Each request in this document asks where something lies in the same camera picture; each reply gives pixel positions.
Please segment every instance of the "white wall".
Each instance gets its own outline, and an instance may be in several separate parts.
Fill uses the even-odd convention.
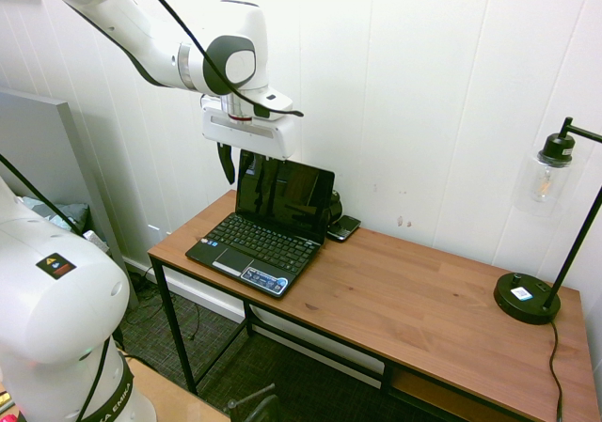
[[[211,16],[206,0],[168,1],[190,23]],[[602,182],[601,147],[578,138],[563,218],[511,196],[523,155],[564,117],[602,131],[602,0],[248,1],[265,11],[272,85],[306,113],[293,157],[336,172],[348,213],[553,279]],[[198,95],[147,84],[58,0],[0,0],[0,86],[69,102],[131,260],[149,263],[147,224],[174,230],[229,189]],[[602,397],[600,240],[598,221],[566,285],[582,293]]]

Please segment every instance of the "black phone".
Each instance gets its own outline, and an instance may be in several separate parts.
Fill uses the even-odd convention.
[[[360,223],[361,222],[354,217],[343,215],[338,222],[335,222],[328,227],[326,234],[330,239],[344,242],[359,227]]]

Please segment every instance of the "floor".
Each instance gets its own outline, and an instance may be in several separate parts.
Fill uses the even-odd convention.
[[[172,382],[185,387],[180,360],[155,285],[144,281],[140,306],[121,323],[124,347]],[[236,323],[172,294],[193,373],[211,357]],[[202,399],[223,409],[270,383],[276,384],[283,420],[290,422],[440,422],[355,378],[264,336],[243,331],[200,382]]]

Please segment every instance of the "laptop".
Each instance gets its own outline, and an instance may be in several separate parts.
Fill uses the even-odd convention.
[[[324,244],[335,175],[241,151],[236,210],[186,255],[280,298]]]

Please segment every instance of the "wooden desk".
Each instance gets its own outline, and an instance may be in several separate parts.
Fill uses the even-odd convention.
[[[157,422],[228,422],[230,418],[217,411],[196,396],[184,391],[178,385],[157,372],[128,359],[130,370],[134,374],[135,387],[144,394],[154,406]],[[19,414],[16,407],[0,414]]]
[[[409,399],[414,395],[468,420],[511,420],[508,413],[519,420],[556,419],[558,389],[548,368],[553,331],[514,320],[497,307],[493,289],[507,271],[361,228],[345,243],[328,241],[276,300],[184,255],[234,204],[230,191],[152,247],[163,286],[165,264],[371,354],[385,363],[386,390],[404,391]],[[165,295],[166,312],[173,311]],[[564,393],[563,420],[599,421],[579,294],[562,288],[559,295],[554,367]],[[180,337],[182,359],[177,322],[171,327]],[[194,392],[194,382],[189,387]]]

